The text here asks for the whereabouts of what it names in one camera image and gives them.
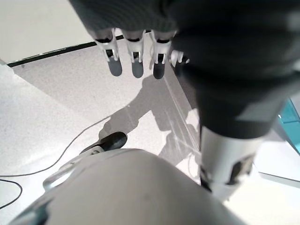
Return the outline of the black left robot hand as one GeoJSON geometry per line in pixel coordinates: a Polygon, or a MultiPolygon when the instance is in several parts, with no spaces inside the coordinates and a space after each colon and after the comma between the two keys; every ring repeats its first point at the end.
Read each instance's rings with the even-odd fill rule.
{"type": "Polygon", "coordinates": [[[73,0],[95,39],[101,30],[175,31],[201,124],[201,185],[227,200],[248,176],[259,144],[300,89],[297,0],[73,0]]]}

